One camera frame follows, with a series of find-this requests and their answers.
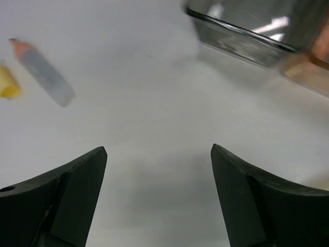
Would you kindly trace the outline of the yellow highlighter pen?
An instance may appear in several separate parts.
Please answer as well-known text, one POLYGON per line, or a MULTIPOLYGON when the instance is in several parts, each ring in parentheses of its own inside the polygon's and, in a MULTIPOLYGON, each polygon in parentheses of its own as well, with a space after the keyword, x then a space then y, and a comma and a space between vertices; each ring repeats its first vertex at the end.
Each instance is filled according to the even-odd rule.
POLYGON ((14 99, 19 98, 22 90, 11 70, 1 61, 0 71, 1 98, 14 99))

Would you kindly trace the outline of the clear orange-tipped highlighter pen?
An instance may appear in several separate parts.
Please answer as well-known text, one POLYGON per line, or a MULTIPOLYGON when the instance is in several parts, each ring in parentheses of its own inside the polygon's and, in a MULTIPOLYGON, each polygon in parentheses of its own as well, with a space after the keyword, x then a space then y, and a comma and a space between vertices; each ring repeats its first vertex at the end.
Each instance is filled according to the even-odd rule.
POLYGON ((9 40, 20 64, 31 74, 42 89, 61 107, 66 107, 75 97, 74 89, 51 65, 44 55, 28 42, 17 38, 9 40))

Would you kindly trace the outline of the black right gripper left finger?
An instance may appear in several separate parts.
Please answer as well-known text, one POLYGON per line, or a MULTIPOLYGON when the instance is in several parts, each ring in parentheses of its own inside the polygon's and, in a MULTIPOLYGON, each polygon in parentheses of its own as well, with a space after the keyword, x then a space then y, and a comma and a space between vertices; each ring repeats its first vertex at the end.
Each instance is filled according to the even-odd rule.
POLYGON ((85 246, 107 162, 104 147, 1 189, 1 246, 85 246))

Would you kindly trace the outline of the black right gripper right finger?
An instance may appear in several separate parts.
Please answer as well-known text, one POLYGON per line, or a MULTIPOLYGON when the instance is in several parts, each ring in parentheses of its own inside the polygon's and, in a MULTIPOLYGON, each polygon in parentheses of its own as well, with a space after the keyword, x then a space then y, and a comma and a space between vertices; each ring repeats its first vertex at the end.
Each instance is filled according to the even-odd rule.
POLYGON ((328 246, 328 191, 278 177, 216 144, 211 161, 231 246, 328 246))

